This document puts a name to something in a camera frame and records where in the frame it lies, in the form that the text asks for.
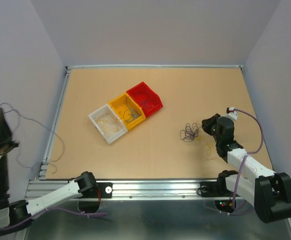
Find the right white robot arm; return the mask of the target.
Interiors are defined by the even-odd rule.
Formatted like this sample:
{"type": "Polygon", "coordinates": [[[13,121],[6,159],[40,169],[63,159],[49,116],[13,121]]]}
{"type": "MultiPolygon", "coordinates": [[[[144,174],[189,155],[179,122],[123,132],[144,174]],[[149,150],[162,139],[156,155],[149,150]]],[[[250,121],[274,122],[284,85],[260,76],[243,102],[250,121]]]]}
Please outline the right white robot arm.
{"type": "Polygon", "coordinates": [[[220,158],[236,171],[224,170],[215,183],[221,195],[232,193],[253,206],[263,223],[291,218],[291,178],[285,172],[275,172],[253,158],[234,137],[239,109],[229,108],[227,114],[202,120],[202,129],[212,136],[220,158]]]}

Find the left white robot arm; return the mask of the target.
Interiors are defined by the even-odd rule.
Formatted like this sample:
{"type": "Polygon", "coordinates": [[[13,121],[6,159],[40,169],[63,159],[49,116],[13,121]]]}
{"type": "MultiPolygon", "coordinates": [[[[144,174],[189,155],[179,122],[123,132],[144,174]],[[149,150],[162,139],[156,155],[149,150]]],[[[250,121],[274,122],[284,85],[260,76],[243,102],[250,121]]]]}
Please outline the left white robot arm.
{"type": "Polygon", "coordinates": [[[63,187],[32,200],[10,202],[8,153],[19,147],[0,107],[0,237],[23,230],[48,210],[57,209],[68,200],[80,197],[101,197],[94,175],[83,172],[63,187]]]}

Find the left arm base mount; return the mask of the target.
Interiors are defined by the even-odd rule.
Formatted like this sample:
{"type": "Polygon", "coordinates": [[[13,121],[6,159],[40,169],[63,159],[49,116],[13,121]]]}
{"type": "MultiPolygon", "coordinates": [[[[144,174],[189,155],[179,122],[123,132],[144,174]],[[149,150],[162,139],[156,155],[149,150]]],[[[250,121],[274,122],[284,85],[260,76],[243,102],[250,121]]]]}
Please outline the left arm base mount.
{"type": "Polygon", "coordinates": [[[82,196],[78,200],[77,208],[83,214],[96,214],[102,199],[111,199],[113,195],[112,182],[97,182],[91,172],[84,172],[74,180],[82,196]]]}

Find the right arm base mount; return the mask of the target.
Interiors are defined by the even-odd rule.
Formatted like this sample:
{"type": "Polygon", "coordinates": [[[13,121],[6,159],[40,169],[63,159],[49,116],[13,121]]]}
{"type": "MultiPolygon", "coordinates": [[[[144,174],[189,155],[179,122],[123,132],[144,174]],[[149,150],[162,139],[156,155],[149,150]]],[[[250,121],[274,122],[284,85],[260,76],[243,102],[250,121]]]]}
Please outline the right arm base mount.
{"type": "Polygon", "coordinates": [[[226,187],[226,177],[230,175],[228,172],[222,172],[214,181],[201,181],[197,189],[197,194],[203,198],[222,198],[215,200],[214,204],[217,210],[232,214],[235,204],[232,203],[233,193],[226,187]]]}

